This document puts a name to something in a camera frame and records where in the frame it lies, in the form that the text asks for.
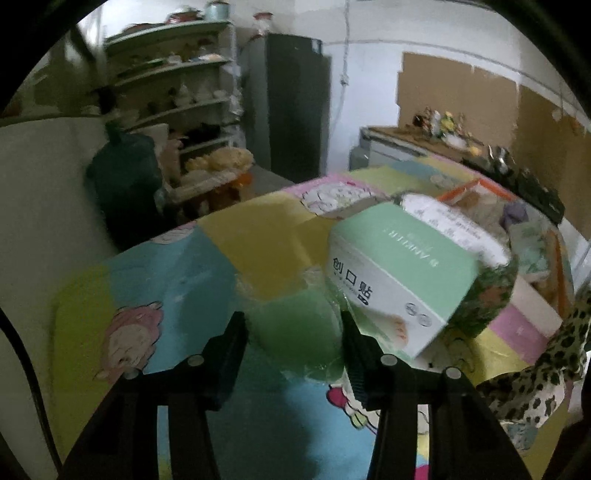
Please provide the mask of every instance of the silver bolt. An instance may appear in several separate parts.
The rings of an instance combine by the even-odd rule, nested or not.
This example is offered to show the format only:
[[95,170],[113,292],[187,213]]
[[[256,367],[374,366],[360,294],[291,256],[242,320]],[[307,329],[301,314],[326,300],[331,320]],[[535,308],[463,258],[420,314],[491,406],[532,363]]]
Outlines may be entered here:
[[382,355],[382,358],[380,358],[379,360],[385,367],[393,367],[398,363],[398,359],[394,355],[390,355],[389,353],[387,353],[386,355]]
[[452,380],[460,380],[462,377],[462,372],[460,372],[456,367],[448,368],[445,370],[445,374]]
[[187,363],[190,367],[199,367],[205,363],[205,359],[202,355],[192,355],[187,359]]
[[137,368],[132,368],[132,369],[127,370],[123,373],[123,377],[126,380],[133,380],[138,375],[139,375],[139,370]]

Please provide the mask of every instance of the pink cartoon pig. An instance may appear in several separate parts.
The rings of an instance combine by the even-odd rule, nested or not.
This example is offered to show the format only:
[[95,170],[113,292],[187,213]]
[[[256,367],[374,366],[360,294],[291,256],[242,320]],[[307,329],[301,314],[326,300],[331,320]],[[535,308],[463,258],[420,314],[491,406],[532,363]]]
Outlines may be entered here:
[[102,346],[101,370],[95,378],[117,382],[130,368],[142,370],[154,353],[154,342],[160,331],[164,313],[159,301],[141,307],[119,309],[105,332]]

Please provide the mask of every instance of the electrical cord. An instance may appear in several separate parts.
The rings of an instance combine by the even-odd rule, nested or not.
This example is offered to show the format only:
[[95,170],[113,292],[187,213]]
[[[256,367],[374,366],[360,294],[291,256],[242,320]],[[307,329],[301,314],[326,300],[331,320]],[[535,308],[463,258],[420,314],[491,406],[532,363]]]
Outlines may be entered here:
[[57,453],[56,443],[53,439],[53,435],[51,434],[51,427],[49,426],[49,419],[47,418],[45,404],[43,403],[43,396],[41,395],[39,380],[37,379],[35,369],[33,368],[33,363],[31,362],[31,358],[27,353],[27,349],[25,348],[21,337],[1,308],[0,330],[4,332],[4,335],[6,335],[6,338],[10,342],[10,345],[12,346],[14,353],[17,355],[18,360],[21,363],[22,369],[25,372],[27,382],[29,383],[29,389],[31,390],[31,395],[33,397],[33,403],[35,404],[35,409],[37,411],[37,417],[39,418],[39,423],[41,424],[43,438],[45,439],[47,449],[51,455],[51,460],[53,460],[53,464],[59,473],[62,466],[61,459],[59,453]]
[[343,113],[345,104],[345,92],[349,86],[349,44],[351,41],[351,23],[350,23],[351,0],[345,0],[345,45],[343,49],[343,73],[340,75],[340,98],[339,106],[336,109],[335,118],[329,133],[329,141],[335,133],[340,116]]

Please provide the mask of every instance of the cardboard backsplash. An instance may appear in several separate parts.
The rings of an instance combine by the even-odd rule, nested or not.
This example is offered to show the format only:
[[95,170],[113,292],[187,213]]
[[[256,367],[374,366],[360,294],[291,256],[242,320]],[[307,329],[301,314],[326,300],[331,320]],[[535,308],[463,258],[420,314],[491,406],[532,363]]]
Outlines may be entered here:
[[399,126],[430,106],[456,118],[491,145],[509,148],[520,167],[529,168],[546,186],[558,190],[566,218],[591,237],[591,134],[566,113],[558,121],[556,105],[533,90],[471,65],[405,53],[398,78]]

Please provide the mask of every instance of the plastic bag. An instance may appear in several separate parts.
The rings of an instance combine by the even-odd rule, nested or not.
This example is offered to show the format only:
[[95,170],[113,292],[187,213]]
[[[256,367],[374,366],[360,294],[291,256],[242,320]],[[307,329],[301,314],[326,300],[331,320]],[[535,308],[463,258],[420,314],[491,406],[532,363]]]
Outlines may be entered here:
[[319,267],[294,279],[285,294],[263,301],[238,278],[250,341],[287,375],[333,382],[343,374],[342,324]]

